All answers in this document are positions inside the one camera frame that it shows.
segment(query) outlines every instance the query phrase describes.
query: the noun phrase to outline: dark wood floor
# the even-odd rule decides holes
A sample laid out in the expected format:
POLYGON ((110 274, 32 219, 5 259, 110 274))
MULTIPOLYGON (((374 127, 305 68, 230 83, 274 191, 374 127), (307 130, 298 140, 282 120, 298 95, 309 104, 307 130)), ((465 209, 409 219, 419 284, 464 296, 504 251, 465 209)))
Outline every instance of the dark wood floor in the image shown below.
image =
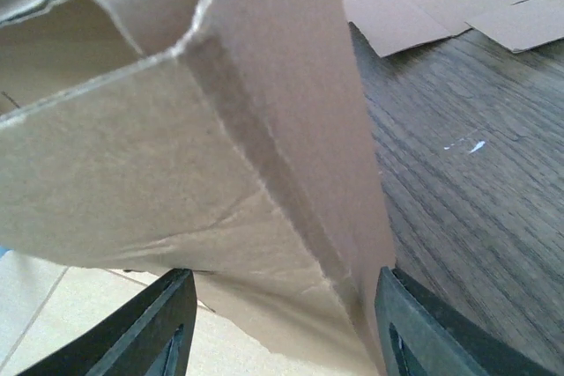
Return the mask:
POLYGON ((352 38, 398 265, 564 374, 564 41, 513 55, 470 31, 381 59, 352 38))

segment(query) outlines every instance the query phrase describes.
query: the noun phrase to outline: cardboard fold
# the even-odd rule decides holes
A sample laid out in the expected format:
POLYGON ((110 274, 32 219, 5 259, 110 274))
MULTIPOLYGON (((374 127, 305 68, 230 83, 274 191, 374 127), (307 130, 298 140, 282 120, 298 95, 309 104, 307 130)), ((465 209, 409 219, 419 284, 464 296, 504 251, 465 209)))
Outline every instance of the cardboard fold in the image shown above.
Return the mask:
POLYGON ((385 372, 374 298, 395 255, 340 0, 0 12, 11 58, 37 58, 33 78, 11 69, 22 108, 0 116, 2 245, 190 268, 201 300, 272 351, 385 372))

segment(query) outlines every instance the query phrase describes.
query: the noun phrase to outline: floor tile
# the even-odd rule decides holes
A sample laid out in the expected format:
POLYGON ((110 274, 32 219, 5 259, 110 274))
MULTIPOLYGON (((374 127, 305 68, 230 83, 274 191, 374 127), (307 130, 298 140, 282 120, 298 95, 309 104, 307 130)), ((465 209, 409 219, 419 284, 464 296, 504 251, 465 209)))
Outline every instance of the floor tile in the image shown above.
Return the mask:
POLYGON ((0 259, 0 372, 65 269, 13 251, 0 259))
POLYGON ((157 279, 159 279, 158 276, 155 276, 154 274, 149 272, 124 272, 120 269, 109 269, 108 272, 115 273, 127 279, 133 279, 134 281, 137 281, 143 285, 150 285, 157 279))
POLYGON ((106 270, 70 268, 0 374, 21 372, 83 335, 143 289, 106 270))

